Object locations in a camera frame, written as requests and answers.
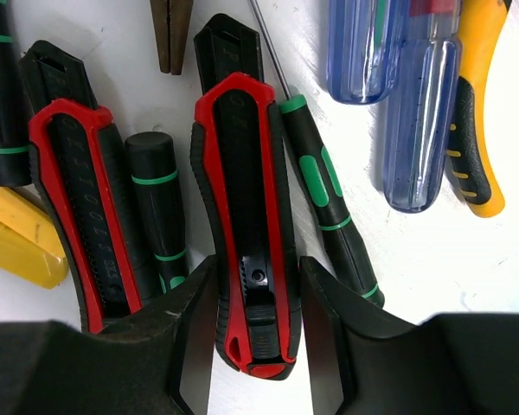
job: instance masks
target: white table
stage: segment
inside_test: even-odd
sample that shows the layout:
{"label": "white table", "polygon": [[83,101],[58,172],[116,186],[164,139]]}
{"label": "white table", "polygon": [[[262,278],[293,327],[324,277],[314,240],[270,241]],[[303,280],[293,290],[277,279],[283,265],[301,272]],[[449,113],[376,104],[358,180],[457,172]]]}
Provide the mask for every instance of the white table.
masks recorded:
{"label": "white table", "polygon": [[[519,312],[519,0],[514,0],[490,70],[485,129],[490,160],[507,207],[481,220],[445,180],[427,212],[391,210],[381,194],[381,140],[377,106],[345,106],[324,90],[327,0],[260,0],[291,83],[310,101],[340,175],[345,198],[362,232],[386,295],[386,310],[410,322],[442,311]],[[161,74],[147,0],[11,0],[22,51],[46,39],[86,64],[98,101],[110,108],[124,137],[160,128],[176,140],[193,265],[214,252],[198,239],[208,219],[189,166],[190,126],[200,82],[194,49],[187,46],[183,76]],[[190,37],[214,13],[257,28],[246,0],[195,0]],[[278,83],[264,48],[266,80]],[[327,264],[311,212],[290,173],[300,254]],[[0,321],[54,318],[80,326],[71,278],[42,290],[0,270]],[[236,373],[215,354],[209,413],[311,413],[304,344],[284,382]]]}

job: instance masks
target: screwdriver shaft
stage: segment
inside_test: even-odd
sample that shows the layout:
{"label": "screwdriver shaft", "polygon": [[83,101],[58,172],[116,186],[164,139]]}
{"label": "screwdriver shaft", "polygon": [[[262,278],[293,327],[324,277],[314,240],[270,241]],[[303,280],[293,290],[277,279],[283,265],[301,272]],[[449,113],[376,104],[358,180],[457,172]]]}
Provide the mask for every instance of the screwdriver shaft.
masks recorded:
{"label": "screwdriver shaft", "polygon": [[252,5],[253,13],[256,16],[256,19],[258,20],[261,34],[266,40],[267,49],[269,50],[269,54],[271,55],[271,59],[273,61],[273,65],[275,66],[277,76],[279,77],[280,84],[283,87],[283,92],[285,93],[286,99],[290,99],[292,98],[291,90],[288,87],[288,82],[286,82],[285,72],[283,71],[283,67],[280,64],[279,57],[277,56],[277,52],[275,51],[275,47],[273,45],[271,36],[269,36],[269,30],[267,30],[266,21],[264,20],[263,15],[261,14],[261,9],[258,5],[258,1],[250,0],[250,4]]}

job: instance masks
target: yellow and black handle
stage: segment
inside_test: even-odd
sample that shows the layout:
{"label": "yellow and black handle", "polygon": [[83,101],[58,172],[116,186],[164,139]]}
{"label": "yellow and black handle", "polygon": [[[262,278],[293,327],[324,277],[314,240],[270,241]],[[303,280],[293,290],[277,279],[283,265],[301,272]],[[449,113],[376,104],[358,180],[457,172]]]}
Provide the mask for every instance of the yellow and black handle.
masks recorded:
{"label": "yellow and black handle", "polygon": [[499,214],[505,206],[484,141],[484,93],[510,6],[511,0],[466,0],[459,24],[464,52],[448,156],[462,194],[473,213],[482,218]]}

